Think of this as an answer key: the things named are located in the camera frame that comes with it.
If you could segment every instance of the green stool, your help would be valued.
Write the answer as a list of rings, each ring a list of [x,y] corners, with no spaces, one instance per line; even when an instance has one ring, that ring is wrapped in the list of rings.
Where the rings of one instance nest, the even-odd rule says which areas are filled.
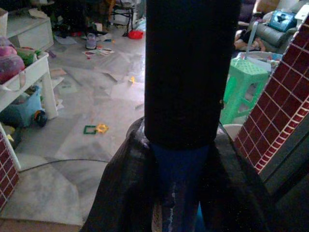
[[[223,125],[233,123],[237,117],[247,116],[268,80],[267,71],[244,59],[231,60],[229,76],[223,98],[225,107],[220,117]],[[246,98],[250,88],[251,90],[255,88],[255,91],[251,98]]]

